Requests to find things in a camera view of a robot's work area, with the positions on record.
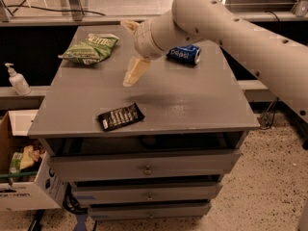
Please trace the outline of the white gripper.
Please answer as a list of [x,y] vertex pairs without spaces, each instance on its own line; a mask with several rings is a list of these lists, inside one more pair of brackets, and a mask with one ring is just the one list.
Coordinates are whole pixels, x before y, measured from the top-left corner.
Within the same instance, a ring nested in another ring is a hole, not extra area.
[[156,60],[166,53],[160,45],[166,36],[167,23],[161,18],[145,20],[141,24],[132,20],[122,20],[123,26],[134,35],[134,46],[142,58],[132,57],[125,73],[123,86],[134,86],[151,65],[149,60]]

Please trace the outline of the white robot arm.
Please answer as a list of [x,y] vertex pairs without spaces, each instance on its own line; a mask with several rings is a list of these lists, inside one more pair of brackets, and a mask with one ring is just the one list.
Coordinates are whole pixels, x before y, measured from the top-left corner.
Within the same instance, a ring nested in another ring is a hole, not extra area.
[[210,40],[308,122],[308,47],[240,19],[219,0],[173,0],[171,10],[142,23],[121,23],[138,53],[123,85],[135,85],[170,49]]

